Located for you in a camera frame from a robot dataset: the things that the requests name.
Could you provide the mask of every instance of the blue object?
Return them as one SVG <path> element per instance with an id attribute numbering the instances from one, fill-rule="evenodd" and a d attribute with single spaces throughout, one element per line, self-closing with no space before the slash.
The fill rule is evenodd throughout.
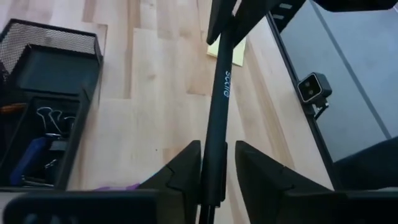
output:
<path id="1" fill-rule="evenodd" d="M 30 164 L 33 164 L 37 158 L 39 158 L 40 153 L 43 151 L 47 145 L 47 138 L 37 138 L 33 139 L 29 147 L 26 149 L 25 154 L 22 156 L 18 162 L 15 169 L 11 172 L 10 183 L 11 185 L 20 185 L 22 182 L 22 175 L 25 173 L 26 169 Z"/>

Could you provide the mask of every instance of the purple object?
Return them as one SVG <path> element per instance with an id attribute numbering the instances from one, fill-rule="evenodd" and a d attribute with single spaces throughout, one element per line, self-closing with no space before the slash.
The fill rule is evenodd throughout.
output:
<path id="1" fill-rule="evenodd" d="M 95 191 L 107 191 L 107 190 L 136 190 L 138 188 L 139 184 L 134 184 L 131 186 L 127 187 L 100 187 L 98 189 L 95 189 Z"/>

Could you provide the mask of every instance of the mesh desk organizer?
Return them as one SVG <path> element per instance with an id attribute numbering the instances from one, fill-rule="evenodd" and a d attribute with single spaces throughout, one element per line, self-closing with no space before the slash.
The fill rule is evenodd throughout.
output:
<path id="1" fill-rule="evenodd" d="M 11 19 L 0 35 L 0 190 L 65 190 L 102 68 L 96 34 Z"/>

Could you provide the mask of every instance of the black stand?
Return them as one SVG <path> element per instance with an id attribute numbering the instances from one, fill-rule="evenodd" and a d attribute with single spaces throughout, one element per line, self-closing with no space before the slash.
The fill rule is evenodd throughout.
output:
<path id="1" fill-rule="evenodd" d="M 201 224 L 213 223 L 215 208 L 225 199 L 227 145 L 225 143 L 231 91 L 234 43 L 231 26 L 221 33 L 211 96 L 205 155 L 201 172 Z"/>

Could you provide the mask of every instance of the gray wall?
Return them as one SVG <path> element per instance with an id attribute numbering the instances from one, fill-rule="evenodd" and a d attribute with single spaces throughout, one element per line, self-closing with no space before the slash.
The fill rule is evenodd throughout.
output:
<path id="1" fill-rule="evenodd" d="M 398 13 L 330 13 L 307 1 L 282 39 L 299 78 L 328 77 L 318 125 L 334 161 L 398 135 Z"/>

